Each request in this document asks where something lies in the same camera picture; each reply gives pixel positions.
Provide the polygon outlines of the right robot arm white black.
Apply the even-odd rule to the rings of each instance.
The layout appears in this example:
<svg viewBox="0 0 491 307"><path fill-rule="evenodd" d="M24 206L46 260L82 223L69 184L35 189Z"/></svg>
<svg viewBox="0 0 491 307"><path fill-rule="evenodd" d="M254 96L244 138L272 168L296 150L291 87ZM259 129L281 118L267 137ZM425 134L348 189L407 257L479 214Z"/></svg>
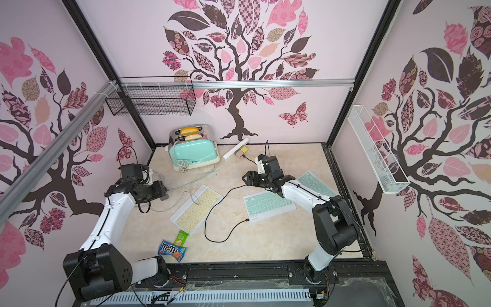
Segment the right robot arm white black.
<svg viewBox="0 0 491 307"><path fill-rule="evenodd" d="M304 260L303 275L310 283L319 284L331 262L359 239L360 226L354 213L344 197L317 193L285 175L277 157L260 154L255 163L257 171L242 177L245 185L264 188L312 213L317 246Z"/></svg>

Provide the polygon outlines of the white power strip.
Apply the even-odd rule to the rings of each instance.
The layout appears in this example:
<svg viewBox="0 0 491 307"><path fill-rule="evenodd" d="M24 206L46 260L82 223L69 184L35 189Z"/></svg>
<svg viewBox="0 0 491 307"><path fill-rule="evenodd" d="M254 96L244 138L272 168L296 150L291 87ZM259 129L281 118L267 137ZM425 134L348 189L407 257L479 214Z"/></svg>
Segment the white power strip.
<svg viewBox="0 0 491 307"><path fill-rule="evenodd" d="M244 138L237 145L235 145L231 150L225 153L222 157L224 160L228 160L231 156L234 156L241 148L245 147L250 142L249 138Z"/></svg>

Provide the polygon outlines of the yellow wireless keyboard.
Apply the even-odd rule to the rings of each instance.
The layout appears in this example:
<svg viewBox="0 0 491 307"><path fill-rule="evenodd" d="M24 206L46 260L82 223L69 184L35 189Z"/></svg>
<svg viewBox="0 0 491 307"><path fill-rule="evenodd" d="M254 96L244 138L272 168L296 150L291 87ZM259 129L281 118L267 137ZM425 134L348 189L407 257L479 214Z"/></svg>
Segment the yellow wireless keyboard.
<svg viewBox="0 0 491 307"><path fill-rule="evenodd" d="M223 196L207 185L202 185L170 217L170 221L189 235L193 235L204 222L208 213L223 199Z"/></svg>

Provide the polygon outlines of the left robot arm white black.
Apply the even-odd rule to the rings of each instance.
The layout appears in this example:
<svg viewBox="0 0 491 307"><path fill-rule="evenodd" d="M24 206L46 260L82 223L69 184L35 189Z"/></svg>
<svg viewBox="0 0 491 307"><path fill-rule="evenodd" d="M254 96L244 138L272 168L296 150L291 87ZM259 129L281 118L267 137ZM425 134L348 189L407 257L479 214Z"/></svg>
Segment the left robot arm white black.
<svg viewBox="0 0 491 307"><path fill-rule="evenodd" d="M104 194L102 214L89 238L63 261L68 283L79 302L116 294L139 282L166 284L170 277L162 256L131 263L117 249L133 208L168 198L167 188L153 179L148 166L123 165L120 171L121 177Z"/></svg>

